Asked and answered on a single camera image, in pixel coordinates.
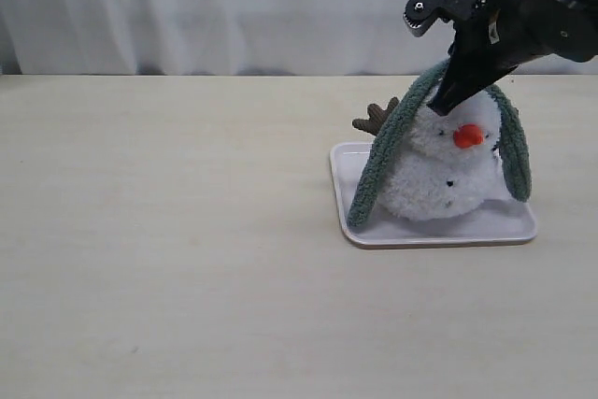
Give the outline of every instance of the white backdrop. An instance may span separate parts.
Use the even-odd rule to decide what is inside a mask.
[[[0,63],[26,74],[415,74],[446,57],[407,0],[0,0]],[[526,73],[598,73],[547,58]]]

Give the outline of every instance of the wooden table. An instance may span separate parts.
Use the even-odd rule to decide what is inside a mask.
[[[598,393],[598,78],[505,78],[523,247],[356,249],[328,152],[397,78],[0,78],[0,397]]]

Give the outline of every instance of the snowman plush toy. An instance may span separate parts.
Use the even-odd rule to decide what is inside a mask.
[[[518,111],[491,85],[439,116],[427,107],[448,62],[421,75],[401,102],[372,104],[353,126],[374,135],[348,226],[363,226],[376,203],[411,221],[457,217],[477,209],[497,183],[528,200],[531,171]]]

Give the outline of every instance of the white plastic tray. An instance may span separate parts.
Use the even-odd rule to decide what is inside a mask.
[[[492,199],[461,217],[415,223],[400,220],[376,206],[368,223],[354,232],[346,217],[371,144],[348,142],[330,153],[338,216],[343,234],[363,249],[411,249],[520,245],[537,236],[537,223],[529,204],[510,197],[506,186],[497,185]]]

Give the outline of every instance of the brown antler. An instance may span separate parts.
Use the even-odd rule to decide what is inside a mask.
[[[367,107],[367,115],[369,119],[355,119],[353,121],[353,128],[369,133],[370,135],[377,135],[382,128],[384,122],[389,118],[392,111],[399,104],[399,99],[393,97],[386,109],[382,109],[377,104],[372,103]]]

